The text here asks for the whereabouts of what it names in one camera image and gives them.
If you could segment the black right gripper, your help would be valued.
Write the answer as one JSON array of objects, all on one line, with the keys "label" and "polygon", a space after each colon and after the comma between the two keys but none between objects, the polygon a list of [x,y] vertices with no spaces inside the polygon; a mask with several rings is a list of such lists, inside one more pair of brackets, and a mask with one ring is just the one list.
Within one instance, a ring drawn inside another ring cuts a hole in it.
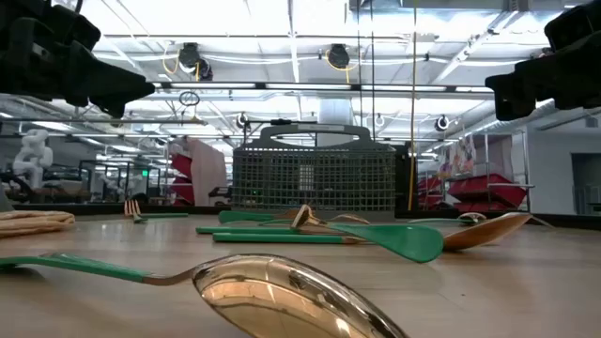
[{"label": "black right gripper", "polygon": [[566,9],[545,26],[545,34],[553,54],[485,79],[499,121],[530,115],[540,100],[554,99],[562,110],[600,106],[600,0]]}]

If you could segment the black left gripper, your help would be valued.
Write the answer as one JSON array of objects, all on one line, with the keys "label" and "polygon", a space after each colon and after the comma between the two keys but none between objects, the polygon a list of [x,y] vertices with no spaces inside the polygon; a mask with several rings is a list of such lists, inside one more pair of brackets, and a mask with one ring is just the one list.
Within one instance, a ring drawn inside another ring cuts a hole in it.
[{"label": "black left gripper", "polygon": [[42,100],[89,103],[121,118],[127,103],[155,92],[146,77],[91,53],[100,30],[50,1],[1,3],[1,91]]}]

